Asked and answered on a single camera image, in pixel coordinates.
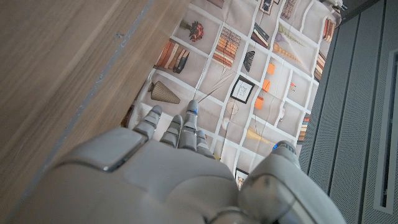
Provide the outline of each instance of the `vase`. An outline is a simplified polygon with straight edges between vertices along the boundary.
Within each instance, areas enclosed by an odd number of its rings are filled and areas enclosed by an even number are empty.
[[[183,29],[188,29],[188,30],[191,30],[191,28],[192,28],[191,25],[185,20],[182,20],[180,22],[180,27]]]
[[[151,83],[148,91],[150,91],[150,98],[152,100],[162,101],[166,103],[180,103],[180,98],[176,96],[169,88],[162,82],[158,81],[155,85]]]

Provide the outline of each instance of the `printed bookshelf backdrop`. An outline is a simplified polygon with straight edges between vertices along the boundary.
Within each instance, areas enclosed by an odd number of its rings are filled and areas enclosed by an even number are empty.
[[[316,0],[192,0],[125,123],[160,105],[159,140],[196,99],[198,128],[233,174],[250,173],[280,140],[300,153],[340,21]]]

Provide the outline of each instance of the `cone-shaped lamp shade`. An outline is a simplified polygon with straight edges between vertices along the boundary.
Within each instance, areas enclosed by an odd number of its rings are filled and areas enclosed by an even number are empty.
[[[150,98],[157,101],[163,101],[166,103],[180,103],[178,98],[169,88],[167,88],[162,82],[158,81],[154,86],[151,86],[152,93]]]
[[[268,140],[266,140],[265,138],[261,137],[260,135],[258,135],[255,130],[252,127],[248,128],[248,131],[246,133],[246,137],[248,139],[252,139],[252,140],[257,140],[257,141],[262,141],[266,144],[269,144],[270,142]]]

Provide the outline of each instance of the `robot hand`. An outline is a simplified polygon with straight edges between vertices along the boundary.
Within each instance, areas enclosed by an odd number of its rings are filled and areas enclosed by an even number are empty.
[[[162,108],[158,105],[154,106],[133,131],[151,139],[161,114]],[[175,115],[160,142],[173,148],[188,149],[214,159],[213,154],[209,151],[205,134],[203,131],[197,131],[197,119],[198,102],[192,100],[188,104],[184,121],[180,115]]]
[[[160,142],[153,107],[131,131],[77,146],[46,171],[11,223],[345,223],[281,141],[238,190],[197,131],[198,103],[176,115]]]

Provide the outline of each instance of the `robotic finger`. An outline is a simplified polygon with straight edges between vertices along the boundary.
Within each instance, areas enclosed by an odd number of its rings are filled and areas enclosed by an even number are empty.
[[[188,104],[180,139],[178,141],[179,149],[197,151],[197,119],[198,102],[196,100],[191,100]]]
[[[144,135],[148,140],[152,139],[161,115],[162,108],[159,105],[154,106],[148,112],[147,116],[137,124],[133,131]]]
[[[169,146],[176,148],[178,144],[178,139],[180,137],[182,125],[182,117],[180,115],[175,115],[169,128],[163,134],[160,142],[168,144]]]

